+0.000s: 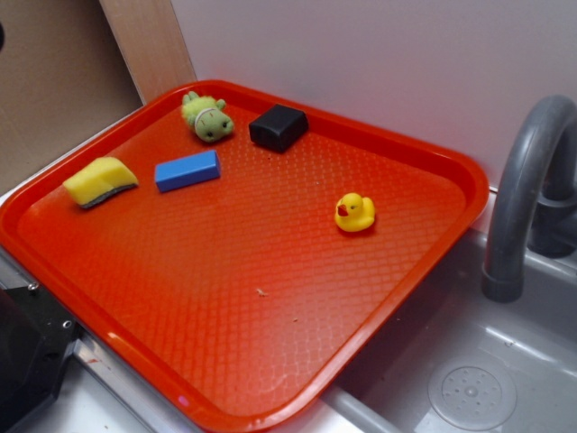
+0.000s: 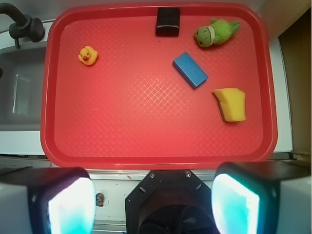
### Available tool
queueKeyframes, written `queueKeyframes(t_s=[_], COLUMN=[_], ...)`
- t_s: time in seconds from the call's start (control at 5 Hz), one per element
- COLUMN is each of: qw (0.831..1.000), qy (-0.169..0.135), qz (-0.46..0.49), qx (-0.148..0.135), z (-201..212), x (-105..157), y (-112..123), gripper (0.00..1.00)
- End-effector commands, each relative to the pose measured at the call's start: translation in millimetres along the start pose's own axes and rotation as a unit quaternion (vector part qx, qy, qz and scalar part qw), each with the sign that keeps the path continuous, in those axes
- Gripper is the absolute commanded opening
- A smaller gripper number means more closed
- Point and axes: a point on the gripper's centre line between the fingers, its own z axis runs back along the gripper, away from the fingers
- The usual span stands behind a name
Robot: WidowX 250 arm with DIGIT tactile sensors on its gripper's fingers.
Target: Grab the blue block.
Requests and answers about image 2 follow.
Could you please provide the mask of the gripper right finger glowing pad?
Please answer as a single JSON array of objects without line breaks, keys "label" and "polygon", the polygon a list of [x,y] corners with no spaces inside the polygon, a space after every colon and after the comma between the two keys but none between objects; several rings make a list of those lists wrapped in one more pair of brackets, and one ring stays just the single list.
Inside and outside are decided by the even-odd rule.
[{"label": "gripper right finger glowing pad", "polygon": [[310,234],[311,164],[222,163],[212,184],[212,211],[221,234]]}]

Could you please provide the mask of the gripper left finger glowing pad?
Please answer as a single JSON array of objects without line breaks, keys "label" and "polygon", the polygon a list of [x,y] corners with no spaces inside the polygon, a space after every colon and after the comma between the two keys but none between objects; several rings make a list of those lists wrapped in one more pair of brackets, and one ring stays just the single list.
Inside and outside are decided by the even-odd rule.
[{"label": "gripper left finger glowing pad", "polygon": [[90,234],[96,189],[88,172],[74,168],[1,168],[2,234]]}]

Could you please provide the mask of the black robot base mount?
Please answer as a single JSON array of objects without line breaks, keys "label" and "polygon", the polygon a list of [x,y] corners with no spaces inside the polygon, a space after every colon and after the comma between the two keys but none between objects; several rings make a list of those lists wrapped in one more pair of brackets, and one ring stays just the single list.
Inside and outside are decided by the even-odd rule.
[{"label": "black robot base mount", "polygon": [[150,171],[125,198],[128,234],[217,234],[212,190],[190,170]]}]

